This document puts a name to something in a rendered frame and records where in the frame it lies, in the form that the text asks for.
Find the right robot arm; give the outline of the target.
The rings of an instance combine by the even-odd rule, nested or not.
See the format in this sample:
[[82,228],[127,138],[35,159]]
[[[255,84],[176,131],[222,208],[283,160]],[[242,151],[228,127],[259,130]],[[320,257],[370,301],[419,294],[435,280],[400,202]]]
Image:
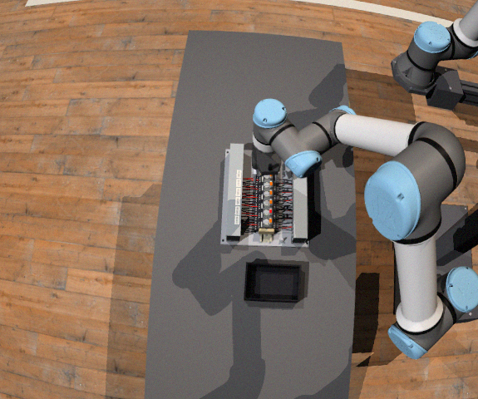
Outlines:
[[399,77],[409,86],[427,89],[435,80],[438,62],[467,60],[477,55],[478,0],[463,18],[456,19],[450,27],[432,21],[420,24],[407,51],[398,57],[396,69]]

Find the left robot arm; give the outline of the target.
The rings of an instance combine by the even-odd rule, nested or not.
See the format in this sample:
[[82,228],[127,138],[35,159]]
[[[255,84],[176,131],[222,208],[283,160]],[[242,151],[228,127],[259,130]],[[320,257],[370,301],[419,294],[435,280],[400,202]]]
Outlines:
[[441,203],[466,170],[458,138],[435,123],[358,116],[348,106],[332,109],[299,131],[275,99],[259,102],[253,120],[254,138],[269,144],[300,179],[310,176],[323,162],[320,155],[339,143],[393,157],[364,190],[367,213],[379,233],[394,243],[396,254],[401,302],[387,332],[409,358],[428,353],[478,305],[478,274],[472,268],[460,266],[436,276]]

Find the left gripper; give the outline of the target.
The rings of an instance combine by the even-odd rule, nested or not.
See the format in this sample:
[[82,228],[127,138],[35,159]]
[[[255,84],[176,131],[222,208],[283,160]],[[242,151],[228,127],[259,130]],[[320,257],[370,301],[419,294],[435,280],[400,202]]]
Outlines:
[[[271,152],[271,153],[266,153]],[[257,182],[257,170],[261,175],[272,175],[273,182],[277,182],[279,168],[282,161],[273,151],[270,145],[263,145],[254,138],[253,132],[253,148],[252,148],[252,172],[254,176],[254,183]],[[270,164],[272,163],[272,164]],[[273,168],[272,168],[273,166]]]

